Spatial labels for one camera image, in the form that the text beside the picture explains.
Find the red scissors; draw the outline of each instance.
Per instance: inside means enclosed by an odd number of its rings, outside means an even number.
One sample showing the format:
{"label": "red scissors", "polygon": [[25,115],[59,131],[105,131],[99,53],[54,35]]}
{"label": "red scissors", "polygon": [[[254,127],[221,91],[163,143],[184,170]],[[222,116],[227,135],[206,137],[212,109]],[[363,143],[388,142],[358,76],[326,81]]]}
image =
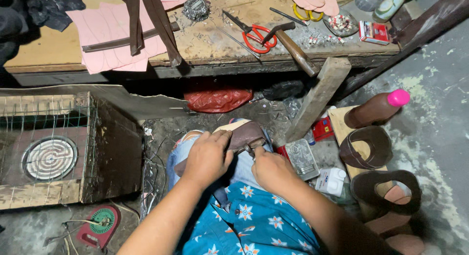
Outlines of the red scissors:
{"label": "red scissors", "polygon": [[[244,39],[244,42],[246,43],[246,45],[248,45],[248,47],[253,50],[254,52],[258,53],[258,54],[266,54],[270,51],[270,48],[271,47],[274,47],[277,45],[277,37],[276,36],[273,36],[273,43],[267,41],[266,43],[264,43],[264,47],[266,48],[265,50],[262,50],[262,49],[257,49],[255,48],[254,46],[252,46],[249,42],[248,42],[248,37],[251,38],[252,40],[258,42],[258,43],[262,43],[262,40],[264,39],[264,37],[261,35],[261,33],[258,31],[259,30],[262,30],[262,31],[265,31],[267,33],[270,33],[270,30],[265,28],[265,27],[262,27],[262,26],[259,26],[259,25],[255,25],[253,24],[252,27],[250,26],[247,26],[245,25],[243,22],[241,22],[237,17],[234,17],[232,16],[230,13],[228,13],[227,11],[225,10],[222,10],[223,13],[228,16],[228,18],[230,18],[235,24],[237,24],[242,30],[243,30],[243,39]],[[257,36],[259,36],[259,38],[253,36],[252,34],[250,34],[249,32],[250,31],[254,31],[255,34]]]}

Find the person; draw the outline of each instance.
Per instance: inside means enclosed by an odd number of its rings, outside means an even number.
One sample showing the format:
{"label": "person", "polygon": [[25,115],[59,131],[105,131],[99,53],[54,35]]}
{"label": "person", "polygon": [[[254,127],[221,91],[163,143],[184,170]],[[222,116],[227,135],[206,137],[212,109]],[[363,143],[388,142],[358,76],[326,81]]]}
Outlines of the person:
{"label": "person", "polygon": [[[255,161],[247,152],[224,152],[231,131],[187,133],[168,159],[168,194],[118,254],[399,254],[303,182],[285,157],[272,153],[264,133],[267,144],[254,149]],[[173,168],[185,158],[179,178]],[[213,196],[221,179],[230,183],[224,207]]]}

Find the small white container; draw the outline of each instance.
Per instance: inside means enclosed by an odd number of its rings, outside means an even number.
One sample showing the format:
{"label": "small white container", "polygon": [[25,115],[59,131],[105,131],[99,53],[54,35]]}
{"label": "small white container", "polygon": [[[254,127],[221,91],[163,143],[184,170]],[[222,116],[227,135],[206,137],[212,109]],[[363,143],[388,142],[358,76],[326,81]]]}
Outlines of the small white container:
{"label": "small white container", "polygon": [[320,176],[316,182],[316,190],[325,194],[340,197],[346,176],[347,173],[337,167],[321,169]]}

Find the blue shirt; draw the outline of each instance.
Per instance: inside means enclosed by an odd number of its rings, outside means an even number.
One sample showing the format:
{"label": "blue shirt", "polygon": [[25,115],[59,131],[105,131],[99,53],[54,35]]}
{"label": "blue shirt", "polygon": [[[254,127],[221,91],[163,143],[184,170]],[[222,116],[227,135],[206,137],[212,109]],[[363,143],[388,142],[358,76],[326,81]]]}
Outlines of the blue shirt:
{"label": "blue shirt", "polygon": [[284,199],[242,182],[225,190],[232,203],[229,212],[212,196],[182,254],[319,254],[309,224]]}

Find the red plastic bag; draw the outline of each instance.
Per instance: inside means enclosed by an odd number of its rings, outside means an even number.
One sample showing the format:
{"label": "red plastic bag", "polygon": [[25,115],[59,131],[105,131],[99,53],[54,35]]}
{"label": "red plastic bag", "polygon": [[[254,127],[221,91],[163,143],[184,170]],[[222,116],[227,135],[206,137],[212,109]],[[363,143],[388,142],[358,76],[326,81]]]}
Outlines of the red plastic bag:
{"label": "red plastic bag", "polygon": [[252,90],[204,90],[184,94],[187,107],[197,112],[229,112],[252,99]]}

